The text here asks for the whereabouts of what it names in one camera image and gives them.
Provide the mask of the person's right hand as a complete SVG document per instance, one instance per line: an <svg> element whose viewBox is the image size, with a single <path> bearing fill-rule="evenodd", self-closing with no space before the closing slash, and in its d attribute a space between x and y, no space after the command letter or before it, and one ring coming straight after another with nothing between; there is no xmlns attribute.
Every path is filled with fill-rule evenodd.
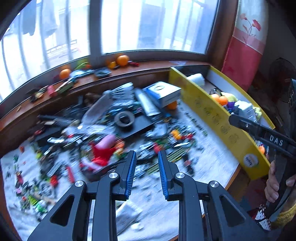
<svg viewBox="0 0 296 241"><path fill-rule="evenodd" d="M274 203L279 198L280 184L276 180L275 172L276 172L276 167L275 167L275 160L274 160L270 164L268 179L267 179L266 187L264 190L267 201L271 203ZM294 187L292 194L287 201L289 205L293 206L295 204L295 175L288 178L285 183L287 187L290 187L290 188Z"/></svg>

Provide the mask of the yellow knitted sleeve forearm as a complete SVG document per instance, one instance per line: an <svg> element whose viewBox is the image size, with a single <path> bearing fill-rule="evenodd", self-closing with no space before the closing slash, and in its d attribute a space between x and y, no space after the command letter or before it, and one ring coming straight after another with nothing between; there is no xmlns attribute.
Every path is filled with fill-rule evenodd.
<svg viewBox="0 0 296 241"><path fill-rule="evenodd" d="M294 204L290 209L287 211L282 211L278 217L276 218L275 221L271 222L271 228L276 229L276 228L282 228L284 227L287 223L292 221L293 217L295 216L296 212L296 204Z"/></svg>

